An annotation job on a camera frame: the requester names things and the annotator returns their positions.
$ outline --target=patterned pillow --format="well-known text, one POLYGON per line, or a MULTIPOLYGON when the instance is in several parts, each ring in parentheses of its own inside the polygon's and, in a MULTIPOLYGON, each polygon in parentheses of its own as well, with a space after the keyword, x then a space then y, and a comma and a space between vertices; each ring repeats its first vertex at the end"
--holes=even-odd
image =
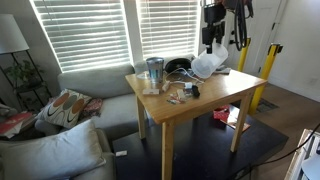
POLYGON ((102 107, 103 100, 100 98, 93 98, 91 101, 84 107, 79 119, 91 118, 92 116, 100 117, 100 109, 102 107))
POLYGON ((72 128, 77 124, 79 114, 90 99, 90 96, 65 89, 38 114, 38 119, 72 128))

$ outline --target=small object on table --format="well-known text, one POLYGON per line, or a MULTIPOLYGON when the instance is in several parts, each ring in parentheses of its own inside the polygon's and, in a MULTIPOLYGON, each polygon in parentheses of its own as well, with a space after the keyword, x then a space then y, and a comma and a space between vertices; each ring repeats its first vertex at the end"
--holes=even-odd
POLYGON ((229 74, 230 71, 231 71, 231 68, 228 68, 225 65, 221 65, 213 73, 214 74, 229 74))
POLYGON ((159 94, 159 89, 144 89, 142 91, 142 94, 148 95, 148 94, 159 94))
POLYGON ((192 86, 192 94, 194 97, 199 97, 200 96, 200 92, 198 90, 198 86, 193 85, 192 86))
POLYGON ((169 89, 169 87, 170 87, 170 81, 166 81, 162 86, 162 90, 166 92, 169 89))
POLYGON ((170 94, 170 99, 167 100, 168 102, 172 104, 181 104, 184 103, 185 101, 181 101, 177 95, 170 94))
POLYGON ((191 83, 191 82, 186 82, 186 83, 184 84, 184 88, 185 88, 185 89, 191 89, 191 88, 192 88, 192 83, 191 83))
POLYGON ((177 94, 179 97, 179 101, 186 101, 187 100, 186 95, 184 94, 184 91, 182 89, 178 89, 177 94))

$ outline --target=black cable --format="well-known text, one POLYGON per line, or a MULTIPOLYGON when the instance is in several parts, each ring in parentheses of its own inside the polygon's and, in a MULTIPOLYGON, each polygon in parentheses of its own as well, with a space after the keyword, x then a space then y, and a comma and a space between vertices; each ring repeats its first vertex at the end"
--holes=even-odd
POLYGON ((250 168, 254 168, 254 167, 257 167, 257 166, 261 166, 261 165, 264 165, 264 164, 269 164, 269 163, 273 163, 273 162, 276 162, 276 161, 279 161, 289 155, 291 155, 292 153, 296 152, 296 150, 300 149, 302 146, 304 146, 310 139, 311 137, 313 136, 313 134, 317 131, 317 129, 320 127, 320 123, 313 129, 312 133, 309 135, 309 137, 307 138, 307 140, 305 140, 300 146, 298 146, 297 148, 293 149, 292 151, 290 151, 289 153, 287 153, 286 155, 282 156, 282 157, 279 157, 275 160, 272 160, 272 161, 267 161, 267 162, 264 162, 264 163, 260 163, 260 164, 255 164, 255 165, 252 165, 250 168))
POLYGON ((246 47, 247 46, 247 25, 246 25, 246 15, 245 15, 245 11, 244 11, 244 2, 242 0, 240 0, 241 4, 240 4, 240 19, 241 19, 241 39, 240 39, 240 43, 242 45, 242 47, 246 47))
POLYGON ((239 41, 238 41, 238 30, 237 30, 237 14, 238 14, 238 2, 236 3, 236 8, 235 8, 235 12, 234 12, 234 21, 233 21, 233 26, 234 26, 234 42, 236 44, 236 47, 238 49, 238 51, 240 51, 241 47, 239 46, 239 41))

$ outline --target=window blinds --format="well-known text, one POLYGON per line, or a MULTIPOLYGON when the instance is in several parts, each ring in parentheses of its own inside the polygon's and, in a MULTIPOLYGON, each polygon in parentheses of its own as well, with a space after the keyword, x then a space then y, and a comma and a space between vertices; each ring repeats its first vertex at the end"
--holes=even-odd
POLYGON ((196 55, 198 0, 140 0, 138 8, 144 59, 196 55))
POLYGON ((130 61, 122 0, 33 0, 62 72, 130 61))

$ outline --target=cup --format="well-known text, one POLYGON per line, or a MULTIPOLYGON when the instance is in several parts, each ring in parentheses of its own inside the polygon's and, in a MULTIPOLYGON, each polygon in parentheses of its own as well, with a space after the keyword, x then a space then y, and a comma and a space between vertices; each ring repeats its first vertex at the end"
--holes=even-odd
POLYGON ((164 59, 161 57, 151 57, 146 62, 151 83, 162 83, 164 59))

